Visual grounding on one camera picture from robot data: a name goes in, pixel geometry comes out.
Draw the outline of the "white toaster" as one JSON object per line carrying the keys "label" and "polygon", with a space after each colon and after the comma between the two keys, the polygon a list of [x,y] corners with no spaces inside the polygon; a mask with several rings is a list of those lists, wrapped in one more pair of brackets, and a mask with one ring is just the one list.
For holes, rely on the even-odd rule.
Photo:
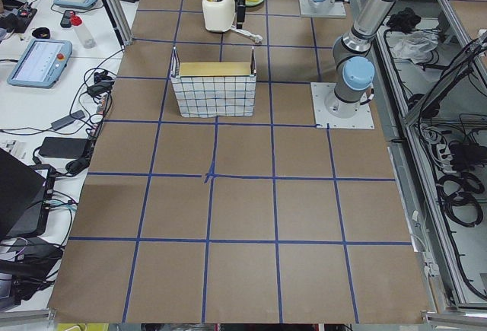
{"label": "white toaster", "polygon": [[213,33],[225,33],[233,25],[235,18],[234,0],[202,0],[205,29]]}

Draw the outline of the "clear squeeze bottle red cap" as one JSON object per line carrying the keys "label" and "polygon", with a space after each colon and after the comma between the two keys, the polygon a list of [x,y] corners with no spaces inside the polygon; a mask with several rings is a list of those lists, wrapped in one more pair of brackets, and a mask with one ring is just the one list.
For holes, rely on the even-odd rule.
{"label": "clear squeeze bottle red cap", "polygon": [[72,14],[70,17],[70,23],[84,48],[91,49],[96,46],[95,39],[93,38],[91,32],[78,15]]}

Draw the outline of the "left teach pendant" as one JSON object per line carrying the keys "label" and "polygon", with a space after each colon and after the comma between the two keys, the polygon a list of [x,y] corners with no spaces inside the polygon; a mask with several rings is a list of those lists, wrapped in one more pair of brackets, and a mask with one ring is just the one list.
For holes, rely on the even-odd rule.
{"label": "left teach pendant", "polygon": [[59,80],[71,55],[70,41],[31,40],[7,82],[13,86],[49,89]]}

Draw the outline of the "aluminium frame post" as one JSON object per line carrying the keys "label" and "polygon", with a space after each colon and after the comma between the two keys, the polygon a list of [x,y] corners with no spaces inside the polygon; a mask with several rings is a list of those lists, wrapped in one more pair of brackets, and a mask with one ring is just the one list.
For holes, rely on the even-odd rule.
{"label": "aluminium frame post", "polygon": [[133,34],[120,0],[102,0],[102,3],[120,46],[129,46],[133,41]]}

